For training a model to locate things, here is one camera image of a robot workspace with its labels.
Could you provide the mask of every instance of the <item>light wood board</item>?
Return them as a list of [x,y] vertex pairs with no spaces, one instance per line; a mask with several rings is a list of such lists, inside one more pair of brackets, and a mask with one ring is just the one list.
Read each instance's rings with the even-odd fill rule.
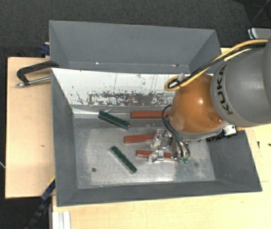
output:
[[[18,69],[46,58],[8,59],[6,198],[40,196],[54,176],[50,81],[18,88]],[[50,70],[28,74],[33,80]]]

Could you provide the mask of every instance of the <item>kuka logo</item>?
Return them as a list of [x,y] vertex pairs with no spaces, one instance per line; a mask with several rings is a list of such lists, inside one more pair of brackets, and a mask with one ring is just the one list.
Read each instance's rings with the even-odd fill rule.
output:
[[225,65],[224,67],[221,68],[221,70],[219,71],[219,75],[221,76],[219,79],[217,79],[217,94],[218,96],[221,96],[221,100],[220,103],[222,104],[221,106],[225,109],[225,111],[227,112],[228,115],[232,115],[233,112],[230,111],[230,108],[227,104],[227,101],[225,99],[225,95],[222,92],[222,80],[223,80],[223,71],[226,68],[227,65]]

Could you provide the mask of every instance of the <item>yellow cable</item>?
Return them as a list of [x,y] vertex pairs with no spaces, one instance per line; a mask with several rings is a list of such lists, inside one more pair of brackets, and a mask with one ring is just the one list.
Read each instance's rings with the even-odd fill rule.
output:
[[[219,58],[221,57],[224,57],[226,55],[228,55],[229,53],[235,51],[235,50],[238,50],[240,49],[241,47],[245,47],[245,46],[248,46],[248,45],[252,45],[252,44],[257,44],[257,43],[266,43],[268,42],[268,40],[266,39],[255,39],[255,40],[250,40],[250,41],[246,41],[246,42],[242,42],[240,44],[237,44],[235,45],[234,47],[230,48],[229,50],[225,51],[224,53],[222,53],[221,55],[219,55],[218,57],[216,57],[213,61],[216,61],[218,60]],[[175,90],[178,90],[182,87],[185,87],[186,85],[188,85],[190,82],[192,82],[194,79],[196,79],[197,77],[201,76],[205,71],[207,71],[210,67],[207,67],[206,69],[200,71],[198,74],[194,75],[192,78],[188,79],[187,81],[183,82],[181,85],[178,85],[176,87],[173,87],[173,88],[168,88],[168,85],[170,82],[172,82],[173,80],[176,80],[178,79],[178,75],[177,76],[174,76],[172,78],[170,78],[165,86],[164,86],[164,89],[168,92],[172,92],[172,91],[175,91]]]

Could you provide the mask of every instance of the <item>wooden table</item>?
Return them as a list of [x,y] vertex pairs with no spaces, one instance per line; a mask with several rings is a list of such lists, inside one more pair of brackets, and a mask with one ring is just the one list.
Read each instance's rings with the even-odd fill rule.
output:
[[[50,82],[15,87],[18,69],[47,60],[8,59],[6,198],[40,196],[54,176]],[[271,228],[271,124],[246,132],[262,192],[73,207],[57,207],[54,198],[53,211],[70,211],[72,229]]]

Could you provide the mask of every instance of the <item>green bar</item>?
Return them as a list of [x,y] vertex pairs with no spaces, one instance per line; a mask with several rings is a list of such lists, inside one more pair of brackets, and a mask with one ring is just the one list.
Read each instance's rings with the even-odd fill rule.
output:
[[120,128],[123,128],[123,129],[128,129],[130,127],[129,122],[124,121],[120,118],[117,118],[117,117],[115,117],[109,113],[103,112],[103,111],[99,112],[98,118],[101,120],[107,121],[113,125],[116,125]]
[[120,160],[123,162],[124,166],[134,174],[137,171],[137,168],[131,163],[126,156],[115,146],[110,148],[110,151]]

